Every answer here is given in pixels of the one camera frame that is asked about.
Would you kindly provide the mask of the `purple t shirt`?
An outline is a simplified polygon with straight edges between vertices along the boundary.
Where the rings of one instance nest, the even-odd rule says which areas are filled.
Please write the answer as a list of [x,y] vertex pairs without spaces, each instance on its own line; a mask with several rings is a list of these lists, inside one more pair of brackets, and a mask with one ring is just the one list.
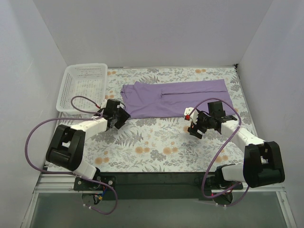
[[123,85],[121,96],[132,119],[183,117],[186,108],[210,98],[233,105],[223,79],[165,84],[135,82]]

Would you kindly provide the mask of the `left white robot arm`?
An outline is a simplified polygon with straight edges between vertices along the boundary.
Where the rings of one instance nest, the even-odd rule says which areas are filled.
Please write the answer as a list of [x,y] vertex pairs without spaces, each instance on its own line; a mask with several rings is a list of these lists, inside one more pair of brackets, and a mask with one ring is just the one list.
[[59,125],[47,150],[46,160],[84,177],[89,189],[98,189],[101,184],[101,178],[96,175],[98,170],[83,158],[85,141],[113,127],[120,129],[130,117],[120,101],[107,100],[87,121],[71,126]]

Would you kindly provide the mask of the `white plastic basket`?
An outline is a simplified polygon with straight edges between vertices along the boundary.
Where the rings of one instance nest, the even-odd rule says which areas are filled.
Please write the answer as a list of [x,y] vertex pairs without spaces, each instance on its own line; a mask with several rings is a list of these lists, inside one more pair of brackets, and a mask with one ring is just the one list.
[[56,109],[68,114],[79,114],[71,105],[74,96],[85,96],[98,105],[105,100],[108,67],[103,63],[70,65],[65,69]]

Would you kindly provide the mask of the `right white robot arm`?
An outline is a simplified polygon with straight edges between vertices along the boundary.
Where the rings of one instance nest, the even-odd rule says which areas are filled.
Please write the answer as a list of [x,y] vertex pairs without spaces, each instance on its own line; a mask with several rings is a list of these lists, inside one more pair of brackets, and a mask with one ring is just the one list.
[[208,103],[208,112],[187,107],[185,120],[191,122],[188,132],[197,138],[207,130],[215,130],[227,137],[244,154],[241,165],[223,165],[216,168],[215,184],[225,189],[231,183],[245,182],[256,188],[285,181],[285,171],[279,145],[266,142],[241,127],[240,119],[227,115],[221,101]]

